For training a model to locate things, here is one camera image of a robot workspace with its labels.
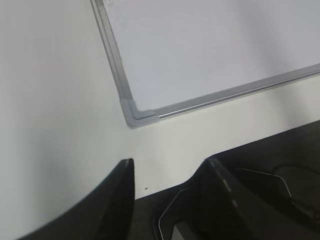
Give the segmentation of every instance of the whiteboard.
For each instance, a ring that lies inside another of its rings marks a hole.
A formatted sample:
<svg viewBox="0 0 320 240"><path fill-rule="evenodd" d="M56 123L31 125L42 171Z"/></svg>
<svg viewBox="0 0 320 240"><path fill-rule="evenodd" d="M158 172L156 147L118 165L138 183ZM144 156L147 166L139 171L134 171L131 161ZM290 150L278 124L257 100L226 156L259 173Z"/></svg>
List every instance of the whiteboard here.
<svg viewBox="0 0 320 240"><path fill-rule="evenodd" d="M104 7L139 111L320 63L319 0L105 0Z"/></svg>

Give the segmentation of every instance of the whiteboard frame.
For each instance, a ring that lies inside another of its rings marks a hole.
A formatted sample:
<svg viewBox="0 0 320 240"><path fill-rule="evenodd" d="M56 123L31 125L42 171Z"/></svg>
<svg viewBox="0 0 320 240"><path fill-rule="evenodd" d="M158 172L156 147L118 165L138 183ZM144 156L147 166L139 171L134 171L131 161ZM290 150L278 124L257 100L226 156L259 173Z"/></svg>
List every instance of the whiteboard frame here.
<svg viewBox="0 0 320 240"><path fill-rule="evenodd" d="M169 106L140 111L138 110L130 91L130 86L104 2L103 0L91 0L91 4L117 87L122 111L128 126L131 128L146 126L165 118L209 107L320 74L319 63Z"/></svg>

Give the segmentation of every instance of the white wall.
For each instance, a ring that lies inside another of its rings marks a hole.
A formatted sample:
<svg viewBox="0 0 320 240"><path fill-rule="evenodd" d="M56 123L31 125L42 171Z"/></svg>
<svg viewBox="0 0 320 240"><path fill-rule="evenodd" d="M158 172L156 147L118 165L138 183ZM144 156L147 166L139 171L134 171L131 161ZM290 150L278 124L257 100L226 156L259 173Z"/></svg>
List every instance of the white wall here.
<svg viewBox="0 0 320 240"><path fill-rule="evenodd" d="M61 215L121 159L135 159L139 198L212 154L320 119L315 77L132 130L89 0L3 0L0 19L2 240Z"/></svg>

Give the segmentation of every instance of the gray plastic corner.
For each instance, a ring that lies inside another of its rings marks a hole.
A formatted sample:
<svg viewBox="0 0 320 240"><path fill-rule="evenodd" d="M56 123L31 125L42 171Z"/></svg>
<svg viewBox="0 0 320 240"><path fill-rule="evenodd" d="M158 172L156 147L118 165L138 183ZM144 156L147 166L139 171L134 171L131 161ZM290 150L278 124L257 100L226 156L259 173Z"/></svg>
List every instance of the gray plastic corner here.
<svg viewBox="0 0 320 240"><path fill-rule="evenodd" d="M138 110L135 101L132 99L121 99L120 103L126 123L132 129L157 123L160 120L158 115L152 110Z"/></svg>

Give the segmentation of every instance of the white surface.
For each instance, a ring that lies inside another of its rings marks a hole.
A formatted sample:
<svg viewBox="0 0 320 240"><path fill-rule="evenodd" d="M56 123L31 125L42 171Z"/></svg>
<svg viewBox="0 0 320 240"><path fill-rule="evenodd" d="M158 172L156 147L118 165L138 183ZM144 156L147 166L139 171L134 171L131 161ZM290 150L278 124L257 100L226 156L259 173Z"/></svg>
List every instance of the white surface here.
<svg viewBox="0 0 320 240"><path fill-rule="evenodd" d="M0 18L1 240L64 213L121 159L135 159L140 198L212 154L320 119L314 77L132 130L88 0L2 0Z"/></svg>
<svg viewBox="0 0 320 240"><path fill-rule="evenodd" d="M137 107L320 63L319 0L105 0Z"/></svg>

